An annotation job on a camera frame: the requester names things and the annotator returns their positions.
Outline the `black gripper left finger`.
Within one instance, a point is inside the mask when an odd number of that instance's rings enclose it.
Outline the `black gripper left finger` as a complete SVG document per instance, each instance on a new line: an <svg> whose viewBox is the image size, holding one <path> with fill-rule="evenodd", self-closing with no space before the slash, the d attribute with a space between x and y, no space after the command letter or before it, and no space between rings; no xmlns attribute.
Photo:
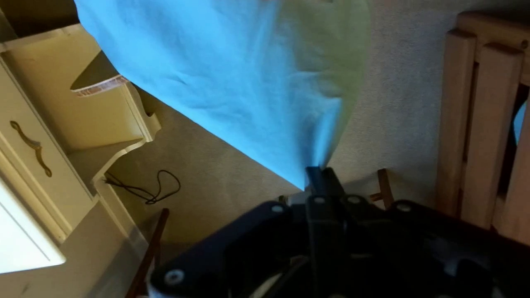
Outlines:
<svg viewBox="0 0 530 298"><path fill-rule="evenodd" d="M330 297L330 284L327 275L330 274L330 257L333 241L335 216L330 206L330 191L327 178L322 168L307 169L310 181L310 197L307 199L307 224L310 237L312 274L317 298Z"/></svg>

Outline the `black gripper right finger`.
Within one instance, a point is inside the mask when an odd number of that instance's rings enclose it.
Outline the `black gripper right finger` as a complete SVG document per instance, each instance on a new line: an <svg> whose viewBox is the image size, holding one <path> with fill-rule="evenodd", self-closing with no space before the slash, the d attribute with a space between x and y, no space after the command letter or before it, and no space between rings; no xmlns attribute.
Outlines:
<svg viewBox="0 0 530 298"><path fill-rule="evenodd" d="M345 222L348 216L348 211L343 204L347 192L332 168L323 171L323 196L327 201L327 209L333 214L333 217L340 222Z"/></svg>

